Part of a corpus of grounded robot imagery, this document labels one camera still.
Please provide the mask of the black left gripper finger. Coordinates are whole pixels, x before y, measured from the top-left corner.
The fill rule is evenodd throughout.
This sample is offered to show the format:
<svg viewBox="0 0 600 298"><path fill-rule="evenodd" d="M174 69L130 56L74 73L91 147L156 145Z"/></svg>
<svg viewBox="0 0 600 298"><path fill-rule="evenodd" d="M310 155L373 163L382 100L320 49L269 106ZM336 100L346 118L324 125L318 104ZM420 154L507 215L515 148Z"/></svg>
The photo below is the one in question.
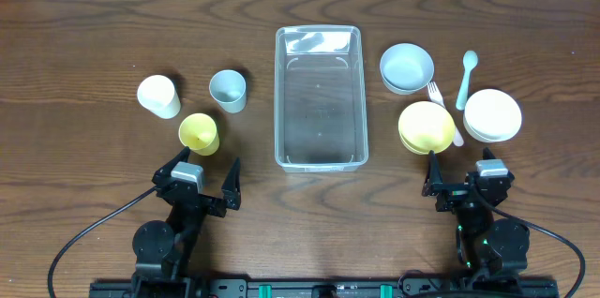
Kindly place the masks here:
<svg viewBox="0 0 600 298"><path fill-rule="evenodd" d="M171 159L169 162L167 162L165 165L163 165L155 171L152 177L152 183L154 185L159 185L162 182L164 182L167 178L171 176L173 169L177 166L179 162L188 161L190 153L190 148L186 146L173 159Z"/></svg>
<svg viewBox="0 0 600 298"><path fill-rule="evenodd" d="M241 206L240 172L241 161L238 157L221 187L223 200L228 209L239 210Z"/></svg>

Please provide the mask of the white plastic bowl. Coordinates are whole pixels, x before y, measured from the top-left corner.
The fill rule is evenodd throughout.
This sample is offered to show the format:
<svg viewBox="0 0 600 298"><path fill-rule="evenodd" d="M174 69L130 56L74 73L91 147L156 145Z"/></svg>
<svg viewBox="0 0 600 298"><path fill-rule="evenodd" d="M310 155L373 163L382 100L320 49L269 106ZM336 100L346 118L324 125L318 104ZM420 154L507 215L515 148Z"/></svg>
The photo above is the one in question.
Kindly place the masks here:
<svg viewBox="0 0 600 298"><path fill-rule="evenodd" d="M510 95L497 89L484 89L468 98L463 124L480 142L503 142L519 132L522 112Z"/></svg>

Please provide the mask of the yellow plastic bowl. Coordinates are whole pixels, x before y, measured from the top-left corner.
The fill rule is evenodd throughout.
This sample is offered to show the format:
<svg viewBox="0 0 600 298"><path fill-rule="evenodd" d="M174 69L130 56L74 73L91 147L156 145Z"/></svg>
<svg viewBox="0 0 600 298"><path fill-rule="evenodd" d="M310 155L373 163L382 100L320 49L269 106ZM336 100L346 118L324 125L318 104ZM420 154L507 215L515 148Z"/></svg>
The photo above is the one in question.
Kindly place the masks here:
<svg viewBox="0 0 600 298"><path fill-rule="evenodd" d="M407 106L398 118L397 129L404 146L417 155L444 151L453 143L456 132L451 114L430 101Z"/></svg>

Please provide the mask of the white plastic fork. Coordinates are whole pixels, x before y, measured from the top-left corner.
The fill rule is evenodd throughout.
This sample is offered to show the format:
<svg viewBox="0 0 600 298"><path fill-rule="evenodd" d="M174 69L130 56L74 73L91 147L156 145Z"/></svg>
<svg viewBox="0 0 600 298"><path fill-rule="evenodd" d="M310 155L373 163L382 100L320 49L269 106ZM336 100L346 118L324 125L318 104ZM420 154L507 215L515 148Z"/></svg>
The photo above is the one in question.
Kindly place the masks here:
<svg viewBox="0 0 600 298"><path fill-rule="evenodd" d="M442 95L440 89L438 88L436 82L431 81L427 84L427 95L432 102L442 106L443 108L445 107L444 101L443 101L443 95ZM460 147L464 144L463 137L460 134L458 127L455 127L455 135L454 135L454 139L453 139L453 144L457 147Z"/></svg>

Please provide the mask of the mint green plastic spoon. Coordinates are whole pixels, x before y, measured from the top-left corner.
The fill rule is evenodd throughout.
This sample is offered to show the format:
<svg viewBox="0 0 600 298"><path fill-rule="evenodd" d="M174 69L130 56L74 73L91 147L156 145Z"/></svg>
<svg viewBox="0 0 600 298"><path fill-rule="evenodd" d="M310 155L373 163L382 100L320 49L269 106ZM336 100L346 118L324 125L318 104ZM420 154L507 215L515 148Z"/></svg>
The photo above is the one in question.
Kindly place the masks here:
<svg viewBox="0 0 600 298"><path fill-rule="evenodd" d="M460 85L458 93L457 93L457 100L456 100L456 108L459 111L463 111L465 109L466 102L468 99L468 94L469 94L469 85L470 85L471 74L472 74L473 70L477 67L477 65L478 65L477 53L473 50L466 51L463 56L464 73L463 73L461 85Z"/></svg>

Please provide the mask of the grey plastic bowl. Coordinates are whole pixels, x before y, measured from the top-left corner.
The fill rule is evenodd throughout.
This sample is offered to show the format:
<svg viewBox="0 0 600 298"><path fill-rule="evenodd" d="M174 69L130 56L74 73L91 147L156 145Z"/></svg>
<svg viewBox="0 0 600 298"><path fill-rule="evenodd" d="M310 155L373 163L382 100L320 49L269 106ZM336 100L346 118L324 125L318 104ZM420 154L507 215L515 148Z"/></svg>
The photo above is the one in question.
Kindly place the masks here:
<svg viewBox="0 0 600 298"><path fill-rule="evenodd" d="M413 94L433 79L435 66L429 53L412 43L388 48L380 60L383 84L398 95Z"/></svg>

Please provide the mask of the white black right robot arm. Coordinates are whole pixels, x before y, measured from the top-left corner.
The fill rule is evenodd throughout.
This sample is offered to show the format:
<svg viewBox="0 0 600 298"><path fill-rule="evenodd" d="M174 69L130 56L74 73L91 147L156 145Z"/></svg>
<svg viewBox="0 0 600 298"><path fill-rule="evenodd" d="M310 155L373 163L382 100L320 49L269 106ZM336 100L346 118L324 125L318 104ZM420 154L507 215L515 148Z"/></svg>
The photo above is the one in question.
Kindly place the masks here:
<svg viewBox="0 0 600 298"><path fill-rule="evenodd" d="M518 274L527 268L529 229L508 218L494 219L492 210L507 198L514 175L487 148L475 170L461 183L445 183L434 152L427 155L422 195L436 199L438 212L457 218L459 261L471 270L458 284L464 289L522 294Z"/></svg>

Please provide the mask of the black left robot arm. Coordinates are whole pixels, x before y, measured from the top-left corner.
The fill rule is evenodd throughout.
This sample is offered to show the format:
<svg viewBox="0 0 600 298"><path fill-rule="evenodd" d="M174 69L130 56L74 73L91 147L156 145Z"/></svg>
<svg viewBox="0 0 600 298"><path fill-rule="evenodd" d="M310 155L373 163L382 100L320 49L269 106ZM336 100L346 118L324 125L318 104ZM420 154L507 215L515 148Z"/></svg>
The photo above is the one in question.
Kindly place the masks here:
<svg viewBox="0 0 600 298"><path fill-rule="evenodd" d="M152 178L157 196L172 210L164 221L140 226L132 241L137 257L132 276L134 297L190 297L196 281L186 276L188 261L207 216L224 217L241 206L241 163L236 159L221 187L220 198L203 194L203 168L188 162L184 148Z"/></svg>

